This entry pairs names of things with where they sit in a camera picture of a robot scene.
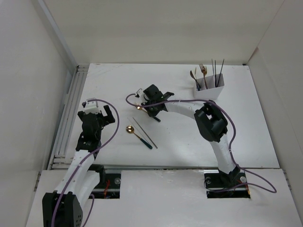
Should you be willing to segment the brown wooden spoon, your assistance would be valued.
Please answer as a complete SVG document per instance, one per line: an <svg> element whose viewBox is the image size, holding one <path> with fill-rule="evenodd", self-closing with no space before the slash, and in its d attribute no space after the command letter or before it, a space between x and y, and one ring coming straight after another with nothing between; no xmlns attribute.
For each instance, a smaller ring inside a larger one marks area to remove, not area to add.
<svg viewBox="0 0 303 227"><path fill-rule="evenodd" d="M197 91L199 91L200 90L200 85L199 85L199 83L198 83L197 79L195 78L195 76L194 76L194 74L193 74L192 71L190 71L190 76L195 81L196 89L197 89Z"/></svg>

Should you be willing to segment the aluminium frame rail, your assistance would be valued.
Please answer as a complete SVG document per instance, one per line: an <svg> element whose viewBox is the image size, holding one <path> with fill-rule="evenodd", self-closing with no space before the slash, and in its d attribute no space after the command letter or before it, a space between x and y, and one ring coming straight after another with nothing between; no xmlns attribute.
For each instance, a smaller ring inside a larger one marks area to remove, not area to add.
<svg viewBox="0 0 303 227"><path fill-rule="evenodd" d="M88 64L82 64L76 67L70 88L64 98L63 112L60 117L58 130L55 134L53 148L48 158L46 170L64 168L69 164L65 156L88 70Z"/></svg>

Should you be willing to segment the rose gold fork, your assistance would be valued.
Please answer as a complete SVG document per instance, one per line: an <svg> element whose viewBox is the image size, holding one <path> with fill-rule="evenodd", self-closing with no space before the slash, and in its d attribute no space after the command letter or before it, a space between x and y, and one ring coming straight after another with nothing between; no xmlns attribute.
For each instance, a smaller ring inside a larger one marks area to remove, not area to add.
<svg viewBox="0 0 303 227"><path fill-rule="evenodd" d="M205 84L205 88L208 89L208 85L207 85L207 81L206 81L206 75L207 75L207 67L204 66L202 63L199 64L200 70L203 74L203 79L204 79L204 84Z"/></svg>

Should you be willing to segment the lilac utensil container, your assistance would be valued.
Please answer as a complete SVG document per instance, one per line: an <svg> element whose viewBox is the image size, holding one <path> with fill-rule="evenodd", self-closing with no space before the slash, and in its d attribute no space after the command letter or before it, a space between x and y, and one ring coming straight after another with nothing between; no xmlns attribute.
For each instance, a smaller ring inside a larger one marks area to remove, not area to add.
<svg viewBox="0 0 303 227"><path fill-rule="evenodd" d="M206 76L206 81L208 84L208 89L205 88L204 79L200 78L197 79L201 89L197 91L196 86L194 85L193 96L195 99L207 99L207 100L216 100L220 93L224 88L224 77L223 74L221 75L219 86L217 87L217 82L215 82L215 76Z"/></svg>

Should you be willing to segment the gold fork dark green handle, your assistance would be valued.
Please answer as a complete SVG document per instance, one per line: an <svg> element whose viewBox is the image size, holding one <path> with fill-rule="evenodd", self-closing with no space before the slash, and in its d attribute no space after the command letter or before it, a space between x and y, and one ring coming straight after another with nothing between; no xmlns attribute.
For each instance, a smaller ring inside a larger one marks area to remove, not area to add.
<svg viewBox="0 0 303 227"><path fill-rule="evenodd" d="M208 89L208 84L207 84L207 81L206 81L207 67L206 67L206 66L203 66L202 68L203 68L203 69L202 69L202 73L203 73L203 76L204 76L205 88Z"/></svg>

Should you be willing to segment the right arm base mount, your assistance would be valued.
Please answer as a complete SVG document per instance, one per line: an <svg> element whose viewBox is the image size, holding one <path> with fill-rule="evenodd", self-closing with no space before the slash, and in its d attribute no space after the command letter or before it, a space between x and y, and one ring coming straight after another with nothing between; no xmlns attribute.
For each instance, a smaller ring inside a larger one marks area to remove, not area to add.
<svg viewBox="0 0 303 227"><path fill-rule="evenodd" d="M240 172L232 183L224 183L218 173L205 173L204 187L208 199L250 199L250 192L247 185L241 185L235 189L229 189L241 183L246 183L246 175Z"/></svg>

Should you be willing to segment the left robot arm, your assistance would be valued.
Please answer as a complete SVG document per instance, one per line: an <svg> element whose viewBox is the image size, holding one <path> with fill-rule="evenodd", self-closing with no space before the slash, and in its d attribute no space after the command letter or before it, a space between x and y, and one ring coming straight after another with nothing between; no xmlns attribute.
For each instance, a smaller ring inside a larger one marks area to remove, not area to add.
<svg viewBox="0 0 303 227"><path fill-rule="evenodd" d="M53 192L47 192L42 199L43 225L45 227L81 227L83 207L88 198L94 198L92 191L102 187L106 176L91 170L99 150L103 147L101 133L105 126L119 123L119 115L113 115L115 107L106 102L105 114L99 109L99 100L91 99L82 104L77 113L82 122L74 157Z"/></svg>

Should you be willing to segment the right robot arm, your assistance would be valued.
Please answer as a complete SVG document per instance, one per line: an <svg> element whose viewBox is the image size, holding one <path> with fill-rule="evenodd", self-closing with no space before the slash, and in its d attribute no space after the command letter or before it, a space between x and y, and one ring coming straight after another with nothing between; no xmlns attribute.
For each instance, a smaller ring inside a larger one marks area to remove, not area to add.
<svg viewBox="0 0 303 227"><path fill-rule="evenodd" d="M149 116L156 116L160 111L181 114L195 120L200 135L208 141L217 159L219 180L224 187L233 186L240 168L233 161L227 139L228 121L222 109L213 100L177 100L169 99L174 93L162 93L154 85L139 89L135 96Z"/></svg>

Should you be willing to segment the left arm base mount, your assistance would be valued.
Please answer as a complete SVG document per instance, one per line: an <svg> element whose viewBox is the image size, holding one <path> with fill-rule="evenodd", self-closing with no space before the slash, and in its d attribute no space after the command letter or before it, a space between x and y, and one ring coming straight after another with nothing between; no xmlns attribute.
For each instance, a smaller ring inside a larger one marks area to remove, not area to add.
<svg viewBox="0 0 303 227"><path fill-rule="evenodd" d="M121 186L121 171L107 169L102 165L91 165L88 169L99 174L100 181L91 194L96 199L119 199Z"/></svg>

